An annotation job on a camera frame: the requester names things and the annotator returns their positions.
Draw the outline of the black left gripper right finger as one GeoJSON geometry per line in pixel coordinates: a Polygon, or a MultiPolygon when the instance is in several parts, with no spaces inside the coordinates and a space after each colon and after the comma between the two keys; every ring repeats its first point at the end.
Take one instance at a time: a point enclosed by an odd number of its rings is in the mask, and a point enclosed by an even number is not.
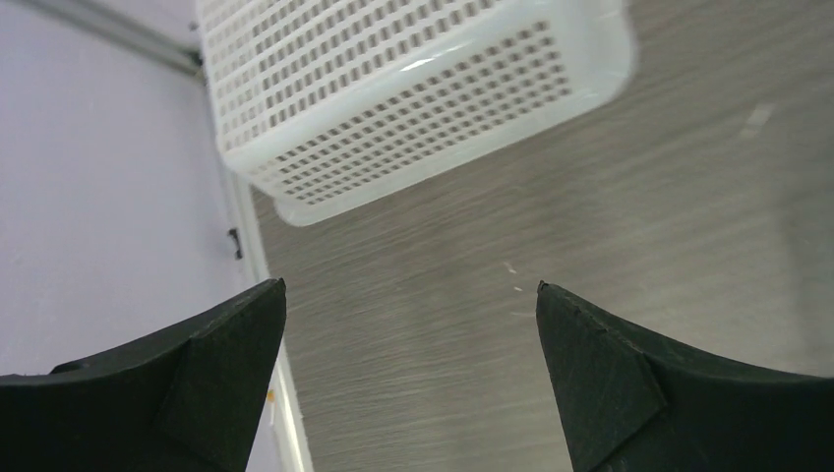
{"type": "Polygon", "coordinates": [[[829,471],[833,382],[712,354],[541,282],[536,323],[576,471],[829,471]]]}

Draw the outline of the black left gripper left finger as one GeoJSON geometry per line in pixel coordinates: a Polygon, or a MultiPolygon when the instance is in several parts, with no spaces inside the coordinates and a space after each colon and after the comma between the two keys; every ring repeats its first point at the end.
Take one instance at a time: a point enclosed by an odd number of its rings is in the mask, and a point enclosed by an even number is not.
{"type": "Polygon", "coordinates": [[[286,322],[268,279],[151,334],[1,380],[5,471],[243,471],[286,322]]]}

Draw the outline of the white perforated plastic basket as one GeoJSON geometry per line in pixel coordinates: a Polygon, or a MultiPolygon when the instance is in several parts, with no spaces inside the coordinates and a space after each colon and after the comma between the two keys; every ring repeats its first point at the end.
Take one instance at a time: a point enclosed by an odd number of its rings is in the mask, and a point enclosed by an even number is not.
{"type": "Polygon", "coordinates": [[[598,108],[626,1],[200,1],[226,166],[307,226],[598,108]]]}

